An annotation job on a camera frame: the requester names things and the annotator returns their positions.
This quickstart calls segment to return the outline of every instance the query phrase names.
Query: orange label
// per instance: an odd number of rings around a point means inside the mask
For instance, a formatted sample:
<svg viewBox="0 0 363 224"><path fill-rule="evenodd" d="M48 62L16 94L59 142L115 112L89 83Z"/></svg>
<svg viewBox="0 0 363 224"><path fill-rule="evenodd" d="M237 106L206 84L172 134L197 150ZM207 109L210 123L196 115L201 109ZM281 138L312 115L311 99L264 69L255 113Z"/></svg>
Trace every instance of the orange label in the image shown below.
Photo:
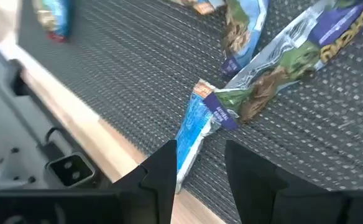
<svg viewBox="0 0 363 224"><path fill-rule="evenodd" d="M195 86L194 86L194 92L197 95L200 95L202 98L206 98L211 92L213 91L213 86L211 86L209 83L207 83L204 80L200 80Z"/></svg>
<svg viewBox="0 0 363 224"><path fill-rule="evenodd" d="M194 9L197 10L201 15L206 15L214 12L214 7L209 2L195 4Z"/></svg>

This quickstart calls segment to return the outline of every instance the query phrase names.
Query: gray woven mesh surface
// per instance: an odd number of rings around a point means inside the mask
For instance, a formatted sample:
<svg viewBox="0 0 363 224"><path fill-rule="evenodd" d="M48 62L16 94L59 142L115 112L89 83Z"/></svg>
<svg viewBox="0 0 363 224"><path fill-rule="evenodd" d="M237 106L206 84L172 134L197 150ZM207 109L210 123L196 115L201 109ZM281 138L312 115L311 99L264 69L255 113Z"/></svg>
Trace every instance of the gray woven mesh surface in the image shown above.
<svg viewBox="0 0 363 224"><path fill-rule="evenodd" d="M259 49L314 3L270 2ZM46 38L30 1L22 12L20 45L147 154L175 137L199 77L225 84L223 11L201 17L163 0L78 0L69 44ZM363 188L363 35L314 78L282 91L250 125L205 139L185 188L237 223L227 139L324 188Z"/></svg>

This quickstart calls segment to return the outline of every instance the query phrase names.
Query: blurred snack bag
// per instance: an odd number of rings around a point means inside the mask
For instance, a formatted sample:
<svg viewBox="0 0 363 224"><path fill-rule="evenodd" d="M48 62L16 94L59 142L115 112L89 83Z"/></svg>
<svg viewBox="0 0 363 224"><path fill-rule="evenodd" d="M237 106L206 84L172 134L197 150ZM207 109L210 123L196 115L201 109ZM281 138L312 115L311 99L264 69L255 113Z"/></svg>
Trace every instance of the blurred snack bag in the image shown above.
<svg viewBox="0 0 363 224"><path fill-rule="evenodd" d="M70 32L71 0L33 0L38 21L57 42L66 41Z"/></svg>
<svg viewBox="0 0 363 224"><path fill-rule="evenodd" d="M284 28L205 105L228 129L249 122L283 88L323 68L363 31L363 0L320 0Z"/></svg>
<svg viewBox="0 0 363 224"><path fill-rule="evenodd" d="M192 6L201 15L214 12L218 7L225 5L224 0L171 0L183 6Z"/></svg>
<svg viewBox="0 0 363 224"><path fill-rule="evenodd" d="M226 0L227 30L223 39L225 79L231 79L252 59L262 33L269 0Z"/></svg>
<svg viewBox="0 0 363 224"><path fill-rule="evenodd" d="M203 103L215 89L204 80L194 86L188 103L186 115L176 135L177 140L177 181L176 193L182 189L182 183L190 171L196 156L200 152L204 137L210 134L212 113Z"/></svg>

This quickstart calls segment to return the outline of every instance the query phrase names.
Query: blue snack bag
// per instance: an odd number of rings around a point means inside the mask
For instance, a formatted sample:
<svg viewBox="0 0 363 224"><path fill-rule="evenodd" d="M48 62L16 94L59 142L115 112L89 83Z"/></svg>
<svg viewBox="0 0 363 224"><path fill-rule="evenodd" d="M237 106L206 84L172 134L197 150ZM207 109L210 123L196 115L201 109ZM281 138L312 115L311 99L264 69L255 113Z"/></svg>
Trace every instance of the blue snack bag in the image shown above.
<svg viewBox="0 0 363 224"><path fill-rule="evenodd" d="M224 78L231 79L252 59L262 33L269 0L227 0L227 31L223 39Z"/></svg>
<svg viewBox="0 0 363 224"><path fill-rule="evenodd" d="M33 3L38 20L49 38L65 42L70 32L70 0L34 0Z"/></svg>
<svg viewBox="0 0 363 224"><path fill-rule="evenodd" d="M213 115L203 103L203 99L214 89L215 87L208 82L199 80L188 102L185 118L175 138L177 140L176 193L182 189L182 183L200 152L203 139L211 134Z"/></svg>

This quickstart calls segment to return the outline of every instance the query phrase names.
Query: screw hole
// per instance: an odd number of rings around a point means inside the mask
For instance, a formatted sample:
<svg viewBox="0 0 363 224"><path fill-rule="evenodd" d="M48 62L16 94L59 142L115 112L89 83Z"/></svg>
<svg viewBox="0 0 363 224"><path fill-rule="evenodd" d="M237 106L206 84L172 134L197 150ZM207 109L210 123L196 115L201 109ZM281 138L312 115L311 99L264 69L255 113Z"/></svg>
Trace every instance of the screw hole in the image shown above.
<svg viewBox="0 0 363 224"><path fill-rule="evenodd" d="M71 166L72 166L72 162L66 162L66 163L64 164L64 168L66 168L66 169L71 168Z"/></svg>
<svg viewBox="0 0 363 224"><path fill-rule="evenodd" d="M81 177L81 174L79 172L72 173L72 179L77 180Z"/></svg>
<svg viewBox="0 0 363 224"><path fill-rule="evenodd" d="M30 183L30 184L34 183L35 181L37 181L37 179L35 179L35 177L33 177L33 176L28 178L28 183Z"/></svg>
<svg viewBox="0 0 363 224"><path fill-rule="evenodd" d="M18 147L14 147L14 148L12 148L11 152L18 153L18 152L20 152L20 149Z"/></svg>

